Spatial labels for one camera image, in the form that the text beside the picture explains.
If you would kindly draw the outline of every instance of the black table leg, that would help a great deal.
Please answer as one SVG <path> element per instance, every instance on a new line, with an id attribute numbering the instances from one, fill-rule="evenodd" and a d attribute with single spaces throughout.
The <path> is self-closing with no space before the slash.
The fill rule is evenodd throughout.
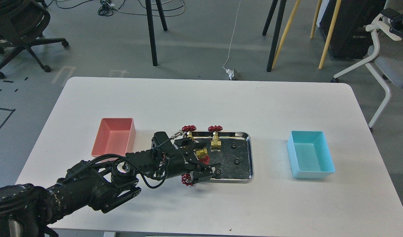
<path id="1" fill-rule="evenodd" d="M 159 16 L 161 17 L 161 21 L 162 21 L 162 27 L 164 28 L 164 31 L 167 31 L 168 27 L 167 27 L 167 22 L 165 21 L 165 15 L 164 15 L 164 10 L 162 9 L 161 0 L 156 0 L 156 6 L 158 6 Z"/>
<path id="2" fill-rule="evenodd" d="M 282 25 L 283 12 L 285 11 L 285 5 L 286 0 L 281 0 L 279 4 L 278 17 L 276 19 L 275 32 L 273 33 L 272 47 L 270 48 L 269 60 L 267 62 L 266 71 L 268 72 L 272 71 L 272 63 L 273 59 L 275 58 L 276 46 L 278 44 L 278 38 L 280 33 L 280 27 Z"/>
<path id="3" fill-rule="evenodd" d="M 155 43 L 155 30 L 153 29 L 153 15 L 152 15 L 152 2 L 146 0 L 146 12 L 148 16 L 149 25 L 149 38 L 150 38 L 150 49 L 152 50 L 152 61 L 153 66 L 158 65 L 158 57 L 156 56 L 156 43 Z"/>
<path id="4" fill-rule="evenodd" d="M 267 30 L 269 29 L 270 21 L 272 20 L 273 13 L 275 12 L 276 5 L 278 4 L 278 0 L 273 0 L 272 5 L 270 6 L 269 15 L 267 15 L 266 24 L 264 24 L 263 35 L 265 36 Z"/>

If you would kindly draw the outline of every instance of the tripod leg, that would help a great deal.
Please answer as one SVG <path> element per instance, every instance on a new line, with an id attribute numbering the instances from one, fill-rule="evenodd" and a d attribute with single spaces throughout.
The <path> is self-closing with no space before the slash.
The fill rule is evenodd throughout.
<path id="1" fill-rule="evenodd" d="M 283 30 L 283 34 L 282 34 L 282 38 L 281 38 L 281 40 L 280 40 L 280 42 L 279 42 L 278 50 L 276 51 L 276 55 L 275 55 L 275 57 L 274 57 L 274 59 L 273 59 L 272 69 L 275 68 L 276 61 L 278 60 L 280 51 L 281 51 L 281 49 L 282 49 L 282 47 L 283 47 L 283 43 L 285 42 L 286 36 L 287 36 L 287 34 L 288 34 L 289 28 L 291 27 L 292 20 L 293 20 L 294 17 L 295 17 L 295 13 L 297 12 L 298 5 L 300 4 L 300 2 L 301 2 L 301 0 L 297 0 L 297 1 L 295 2 L 295 6 L 294 6 L 294 8 L 292 9 L 291 15 L 289 16 L 289 20 L 288 20 L 288 22 L 287 22 L 287 24 L 286 24 L 286 26 L 285 26 L 285 30 Z"/>
<path id="2" fill-rule="evenodd" d="M 310 39 L 314 38 L 314 31 L 316 30 L 316 23 L 317 18 L 319 17 L 320 6 L 322 6 L 322 0 L 319 0 L 317 2 L 316 12 L 314 13 L 313 26 L 311 27 Z"/>
<path id="3" fill-rule="evenodd" d="M 269 29 L 270 21 L 272 20 L 273 13 L 275 12 L 276 5 L 278 4 L 278 0 L 273 0 L 272 5 L 270 6 L 269 15 L 267 15 L 266 24 L 264 24 L 263 35 L 265 36 L 267 30 Z"/>
<path id="4" fill-rule="evenodd" d="M 329 28 L 328 36 L 326 37 L 325 48 L 323 49 L 323 54 L 322 54 L 322 59 L 320 60 L 319 69 L 322 69 L 323 65 L 325 63 L 326 55 L 328 53 L 329 45 L 331 43 L 332 34 L 333 34 L 333 30 L 335 28 L 337 14 L 339 13 L 339 8 L 340 8 L 341 3 L 342 3 L 342 0 L 336 0 L 334 15 L 332 16 L 331 26 Z"/>
<path id="5" fill-rule="evenodd" d="M 156 56 L 155 30 L 153 29 L 152 5 L 150 0 L 146 0 L 146 12 L 148 16 L 150 49 L 152 51 L 153 66 L 157 66 L 158 57 Z"/>
<path id="6" fill-rule="evenodd" d="M 156 6 L 158 6 L 158 11 L 159 11 L 159 16 L 161 17 L 162 27 L 164 28 L 164 31 L 167 31 L 168 27 L 167 27 L 167 22 L 165 21 L 165 15 L 164 15 L 164 10 L 162 9 L 161 0 L 156 0 Z"/>
<path id="7" fill-rule="evenodd" d="M 269 60 L 267 62 L 266 71 L 268 72 L 272 71 L 272 63 L 273 59 L 275 58 L 276 46 L 278 44 L 278 38 L 280 33 L 280 27 L 282 25 L 283 12 L 285 11 L 285 5 L 286 0 L 281 0 L 279 4 L 278 17 L 276 19 L 275 32 L 273 33 L 273 40 L 272 40 L 272 46 L 270 48 Z"/>

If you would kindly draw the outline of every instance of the blue bin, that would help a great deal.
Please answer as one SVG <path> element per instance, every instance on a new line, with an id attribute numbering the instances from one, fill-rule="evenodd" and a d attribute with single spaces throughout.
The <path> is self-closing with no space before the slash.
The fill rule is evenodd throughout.
<path id="1" fill-rule="evenodd" d="M 287 146 L 295 178 L 319 179 L 335 172 L 323 132 L 292 131 Z"/>

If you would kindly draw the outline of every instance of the white chair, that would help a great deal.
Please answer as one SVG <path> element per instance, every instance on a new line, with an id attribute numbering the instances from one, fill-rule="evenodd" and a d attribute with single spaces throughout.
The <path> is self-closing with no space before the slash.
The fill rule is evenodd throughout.
<path id="1" fill-rule="evenodd" d="M 403 89 L 403 40 L 399 36 L 390 33 L 389 25 L 382 21 L 382 18 L 383 15 L 379 14 L 373 22 L 365 28 L 368 32 L 371 32 L 371 37 L 373 39 L 373 45 L 368 49 L 369 56 L 347 69 L 338 72 L 333 76 L 334 78 L 331 81 L 339 82 L 338 77 L 362 65 L 365 65 L 376 78 L 385 90 L 386 95 L 371 121 L 368 123 L 370 131 L 373 131 L 373 126 L 376 123 L 376 120 L 379 118 L 391 98 L 390 87 L 375 66 L 377 66 L 394 85 Z M 378 31 L 380 30 L 384 32 L 384 34 L 379 37 Z"/>

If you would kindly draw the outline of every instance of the stainless steel tray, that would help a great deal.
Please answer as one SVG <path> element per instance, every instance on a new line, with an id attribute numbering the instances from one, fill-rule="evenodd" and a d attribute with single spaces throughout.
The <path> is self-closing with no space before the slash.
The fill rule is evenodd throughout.
<path id="1" fill-rule="evenodd" d="M 192 132 L 196 141 L 207 142 L 210 164 L 221 163 L 215 171 L 212 182 L 245 182 L 253 178 L 253 157 L 250 136 L 245 132 L 218 132 L 222 142 L 221 150 L 211 150 L 213 132 Z"/>

